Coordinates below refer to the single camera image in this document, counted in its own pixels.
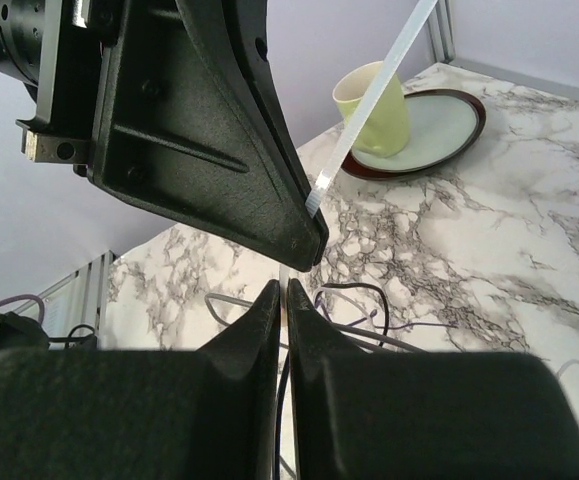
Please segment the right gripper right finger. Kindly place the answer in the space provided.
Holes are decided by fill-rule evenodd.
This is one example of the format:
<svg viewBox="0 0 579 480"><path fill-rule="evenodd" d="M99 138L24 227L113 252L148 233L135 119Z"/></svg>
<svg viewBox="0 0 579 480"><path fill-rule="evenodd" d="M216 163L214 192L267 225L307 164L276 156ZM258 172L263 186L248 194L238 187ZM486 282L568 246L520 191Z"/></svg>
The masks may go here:
<svg viewBox="0 0 579 480"><path fill-rule="evenodd" d="M579 479L555 375L509 352L368 353L287 288L302 479Z"/></svg>

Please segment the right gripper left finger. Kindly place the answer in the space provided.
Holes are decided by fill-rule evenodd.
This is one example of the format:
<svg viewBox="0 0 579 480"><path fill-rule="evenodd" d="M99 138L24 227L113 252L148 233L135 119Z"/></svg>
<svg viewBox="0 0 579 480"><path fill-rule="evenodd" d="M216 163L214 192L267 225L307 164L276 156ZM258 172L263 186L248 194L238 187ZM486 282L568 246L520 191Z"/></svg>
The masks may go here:
<svg viewBox="0 0 579 480"><path fill-rule="evenodd" d="M0 352L0 479L267 479L280 288L194 351Z"/></svg>

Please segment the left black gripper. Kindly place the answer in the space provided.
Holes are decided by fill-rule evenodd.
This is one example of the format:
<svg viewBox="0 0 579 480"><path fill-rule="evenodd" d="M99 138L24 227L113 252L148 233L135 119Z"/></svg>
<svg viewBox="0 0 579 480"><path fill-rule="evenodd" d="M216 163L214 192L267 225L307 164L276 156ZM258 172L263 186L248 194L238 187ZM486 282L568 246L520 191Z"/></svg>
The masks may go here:
<svg viewBox="0 0 579 480"><path fill-rule="evenodd" d="M263 1L49 1L32 161L66 163L139 209L290 268L328 240L267 58Z"/></svg>

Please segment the translucent white zip tie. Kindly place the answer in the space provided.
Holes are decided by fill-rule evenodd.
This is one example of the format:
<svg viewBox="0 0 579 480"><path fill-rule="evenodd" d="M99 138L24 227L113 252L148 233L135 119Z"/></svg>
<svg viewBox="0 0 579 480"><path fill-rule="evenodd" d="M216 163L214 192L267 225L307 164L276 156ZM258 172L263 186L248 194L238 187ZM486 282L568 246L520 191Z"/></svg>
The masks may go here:
<svg viewBox="0 0 579 480"><path fill-rule="evenodd" d="M420 0L399 32L396 40L384 58L376 76L360 99L359 106L344 127L336 146L309 193L305 207L310 217L320 211L323 200L332 186L342 163L365 126L380 97L394 77L397 69L412 47L417 36L427 23L437 5L436 0Z"/></svg>

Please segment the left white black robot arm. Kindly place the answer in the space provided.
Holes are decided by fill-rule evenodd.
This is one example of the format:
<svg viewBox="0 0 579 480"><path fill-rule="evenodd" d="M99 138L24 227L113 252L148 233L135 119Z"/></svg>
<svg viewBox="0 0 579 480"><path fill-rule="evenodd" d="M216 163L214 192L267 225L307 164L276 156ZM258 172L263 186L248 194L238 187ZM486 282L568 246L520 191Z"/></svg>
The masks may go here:
<svg viewBox="0 0 579 480"><path fill-rule="evenodd" d="M263 1L0 1L0 72L36 105L22 152L306 272L329 230L267 58Z"/></svg>

